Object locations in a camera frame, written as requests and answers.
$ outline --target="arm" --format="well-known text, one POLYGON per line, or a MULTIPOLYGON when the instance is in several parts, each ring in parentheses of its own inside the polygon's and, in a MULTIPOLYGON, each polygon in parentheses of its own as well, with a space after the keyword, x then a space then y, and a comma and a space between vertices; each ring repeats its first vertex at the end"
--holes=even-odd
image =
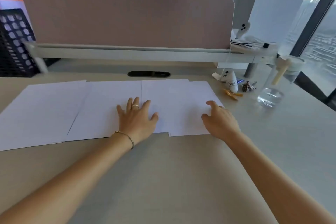
MULTIPOLYGON (((139 98, 133 104, 139 104, 139 98)), ((155 130, 158 116, 155 113, 148 120, 149 105, 150 101, 146 101, 141 109, 132 108, 130 98, 126 112, 117 106, 119 130, 130 136, 134 144, 155 130)), ((127 136, 113 134, 93 152, 0 215, 0 223, 67 223, 99 179, 131 147, 132 142, 127 136)))
POLYGON ((208 101, 211 116, 202 115, 207 130, 237 156, 279 224, 335 224, 336 219, 267 158, 242 132, 234 116, 208 101))

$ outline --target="white desk surface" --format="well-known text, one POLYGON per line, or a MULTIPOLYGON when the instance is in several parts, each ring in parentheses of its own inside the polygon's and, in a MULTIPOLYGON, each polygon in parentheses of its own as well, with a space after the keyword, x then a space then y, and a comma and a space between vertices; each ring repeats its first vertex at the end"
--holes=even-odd
MULTIPOLYGON (((336 215, 336 112, 293 85, 283 102, 265 110, 258 92, 235 102, 211 77, 211 63, 61 60, 48 74, 0 78, 0 111, 28 84, 137 80, 131 70, 172 73, 171 79, 207 80, 241 130, 295 182, 336 215)), ((270 68, 252 81, 262 87, 270 68)), ((237 70, 238 77, 244 71, 237 70)), ((78 160, 104 139, 0 152, 0 212, 78 160)), ((70 223, 276 223, 240 162, 210 135, 154 134, 101 179, 70 223)))

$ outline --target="water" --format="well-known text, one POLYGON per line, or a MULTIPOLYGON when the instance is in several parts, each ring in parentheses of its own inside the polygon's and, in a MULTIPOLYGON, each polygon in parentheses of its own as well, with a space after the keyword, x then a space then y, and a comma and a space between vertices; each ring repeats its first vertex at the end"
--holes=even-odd
POLYGON ((276 104, 280 103, 283 99, 284 94, 277 90, 271 88, 265 88, 258 96, 258 102, 269 107, 274 107, 276 104))

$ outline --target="black plastic basket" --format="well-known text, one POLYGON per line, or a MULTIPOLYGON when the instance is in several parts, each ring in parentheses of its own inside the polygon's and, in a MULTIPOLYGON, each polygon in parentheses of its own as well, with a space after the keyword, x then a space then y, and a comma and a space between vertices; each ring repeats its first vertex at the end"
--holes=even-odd
MULTIPOLYGON (((23 41, 35 41, 21 9, 0 10, 0 77, 32 77, 39 72, 23 41)), ((49 66, 59 59, 45 59, 49 66)))

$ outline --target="gold bracelet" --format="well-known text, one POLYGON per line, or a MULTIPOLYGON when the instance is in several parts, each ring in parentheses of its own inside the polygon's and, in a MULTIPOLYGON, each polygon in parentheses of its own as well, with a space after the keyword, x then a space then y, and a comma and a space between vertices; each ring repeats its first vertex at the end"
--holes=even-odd
POLYGON ((133 140, 127 134, 125 134, 125 133, 123 133, 123 132, 121 132, 119 130, 115 131, 114 133, 120 133, 120 134, 123 134, 123 135, 127 136, 128 139, 131 140, 131 142, 132 142, 132 148, 131 148, 131 150, 134 148, 134 142, 133 142, 133 140))

